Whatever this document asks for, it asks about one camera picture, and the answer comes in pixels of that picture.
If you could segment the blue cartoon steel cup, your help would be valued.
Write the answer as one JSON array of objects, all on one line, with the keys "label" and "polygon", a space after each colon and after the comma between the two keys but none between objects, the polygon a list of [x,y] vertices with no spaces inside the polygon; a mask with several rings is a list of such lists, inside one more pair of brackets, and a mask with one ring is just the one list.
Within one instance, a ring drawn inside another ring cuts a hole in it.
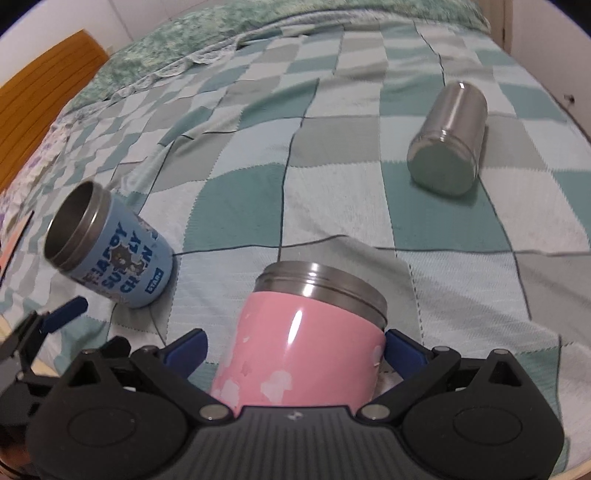
[{"label": "blue cartoon steel cup", "polygon": [[129,308],[156,300],[173,271],[164,237],[93,181],[79,184],[58,208],[43,253],[63,275]]}]

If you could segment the checkered green grey bedsheet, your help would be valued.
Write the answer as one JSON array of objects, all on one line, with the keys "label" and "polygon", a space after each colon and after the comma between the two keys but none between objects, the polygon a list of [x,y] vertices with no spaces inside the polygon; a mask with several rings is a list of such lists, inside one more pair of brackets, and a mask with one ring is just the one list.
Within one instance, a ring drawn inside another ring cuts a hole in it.
[{"label": "checkered green grey bedsheet", "polygon": [[[469,194],[417,187],[406,156],[438,93],[485,95]],[[81,94],[66,143],[26,196],[32,222],[1,288],[10,323],[83,293],[42,254],[58,207],[93,180],[169,242],[163,297],[130,311],[96,294],[42,357],[64,370],[122,335],[163,345],[194,327],[211,385],[256,276],[276,260],[331,265],[387,299],[389,323],[428,347],[513,351],[561,419],[558,471],[590,458],[590,144],[487,36],[421,20],[267,27],[212,58]]]}]

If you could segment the orange wooden headboard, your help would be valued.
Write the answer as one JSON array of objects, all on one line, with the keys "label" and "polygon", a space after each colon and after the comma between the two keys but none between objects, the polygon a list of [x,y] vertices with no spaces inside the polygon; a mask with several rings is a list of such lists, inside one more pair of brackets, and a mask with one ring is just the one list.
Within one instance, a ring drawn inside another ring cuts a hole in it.
[{"label": "orange wooden headboard", "polygon": [[109,55],[84,30],[62,40],[1,87],[1,189],[6,190],[63,107]]}]

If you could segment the plain stainless steel cup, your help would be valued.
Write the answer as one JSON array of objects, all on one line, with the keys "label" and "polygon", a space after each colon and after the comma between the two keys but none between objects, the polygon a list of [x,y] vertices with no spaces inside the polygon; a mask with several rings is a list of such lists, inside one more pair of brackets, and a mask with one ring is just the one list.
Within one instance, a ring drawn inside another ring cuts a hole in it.
[{"label": "plain stainless steel cup", "polygon": [[446,85],[410,143],[412,180],[446,197],[466,194],[480,170],[487,118],[481,90],[463,81]]}]

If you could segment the pink steel cup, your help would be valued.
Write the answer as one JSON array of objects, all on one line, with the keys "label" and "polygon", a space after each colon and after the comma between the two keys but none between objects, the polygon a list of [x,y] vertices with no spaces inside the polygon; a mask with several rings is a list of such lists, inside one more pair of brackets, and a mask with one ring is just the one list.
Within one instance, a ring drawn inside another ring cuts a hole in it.
[{"label": "pink steel cup", "polygon": [[245,406],[346,405],[373,398],[388,304],[368,282],[314,262],[280,261],[256,278],[211,396]]}]

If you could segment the purple floral pillow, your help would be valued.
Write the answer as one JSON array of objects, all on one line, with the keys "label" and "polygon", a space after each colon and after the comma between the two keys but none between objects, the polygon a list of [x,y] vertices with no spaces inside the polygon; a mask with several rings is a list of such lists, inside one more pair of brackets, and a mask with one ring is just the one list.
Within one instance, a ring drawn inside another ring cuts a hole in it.
[{"label": "purple floral pillow", "polygon": [[67,144],[75,123],[71,117],[56,121],[14,180],[1,193],[2,237],[13,228],[30,191]]}]

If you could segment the green floral quilt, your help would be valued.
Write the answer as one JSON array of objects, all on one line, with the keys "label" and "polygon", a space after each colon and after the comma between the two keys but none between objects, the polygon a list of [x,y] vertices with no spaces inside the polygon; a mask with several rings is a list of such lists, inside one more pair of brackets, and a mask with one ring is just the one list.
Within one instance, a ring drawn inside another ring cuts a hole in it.
[{"label": "green floral quilt", "polygon": [[348,10],[377,10],[490,31],[484,13],[472,1],[231,1],[189,12],[115,52],[64,111],[105,101],[187,55],[240,34],[297,15]]}]

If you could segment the pink smartphone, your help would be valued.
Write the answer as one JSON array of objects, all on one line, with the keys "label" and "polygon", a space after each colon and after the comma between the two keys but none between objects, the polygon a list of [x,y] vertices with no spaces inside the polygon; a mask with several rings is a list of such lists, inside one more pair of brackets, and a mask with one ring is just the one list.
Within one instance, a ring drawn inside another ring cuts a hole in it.
[{"label": "pink smartphone", "polygon": [[10,266],[11,261],[14,258],[16,250],[21,243],[21,240],[28,228],[31,219],[34,215],[34,211],[31,210],[27,215],[25,215],[14,227],[12,233],[10,234],[7,243],[1,250],[1,258],[0,258],[0,268],[1,268],[1,275],[0,275],[0,283],[3,282],[8,267]]}]

